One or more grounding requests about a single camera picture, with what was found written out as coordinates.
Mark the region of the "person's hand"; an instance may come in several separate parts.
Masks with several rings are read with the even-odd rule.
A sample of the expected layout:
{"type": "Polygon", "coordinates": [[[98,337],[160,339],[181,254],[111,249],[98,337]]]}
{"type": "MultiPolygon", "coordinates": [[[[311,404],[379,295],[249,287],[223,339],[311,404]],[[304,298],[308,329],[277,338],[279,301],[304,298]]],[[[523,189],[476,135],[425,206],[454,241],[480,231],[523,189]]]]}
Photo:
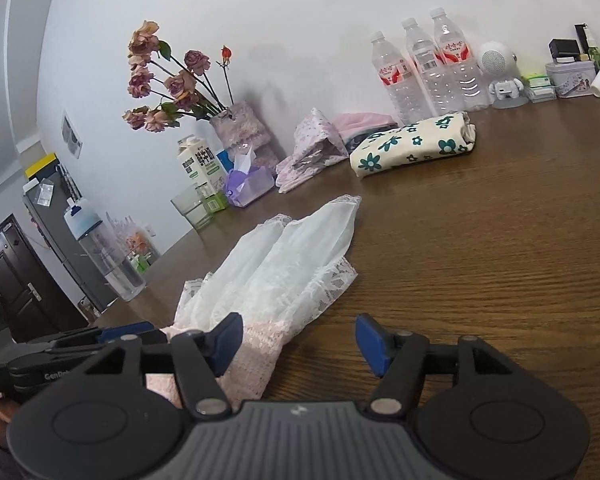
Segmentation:
{"type": "Polygon", "coordinates": [[[21,405],[7,396],[0,396],[0,448],[8,448],[7,429],[21,405]]]}

